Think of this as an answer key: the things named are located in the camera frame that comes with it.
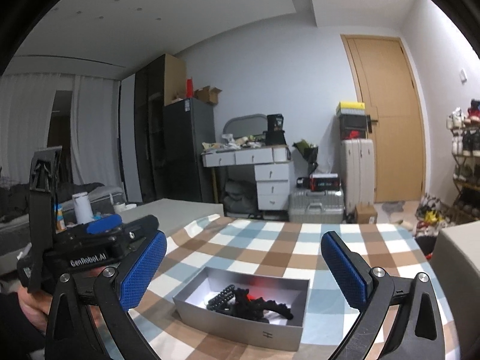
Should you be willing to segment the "person's left hand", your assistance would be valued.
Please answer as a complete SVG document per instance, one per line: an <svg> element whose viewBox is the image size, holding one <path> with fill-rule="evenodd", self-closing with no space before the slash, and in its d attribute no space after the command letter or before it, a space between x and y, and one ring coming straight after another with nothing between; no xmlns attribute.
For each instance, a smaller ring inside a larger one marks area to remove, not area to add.
<svg viewBox="0 0 480 360"><path fill-rule="evenodd" d="M17 295L19 307L27 320L41 333L45 333L53 297L43 291L30 293L22 286L18 288Z"/></svg>

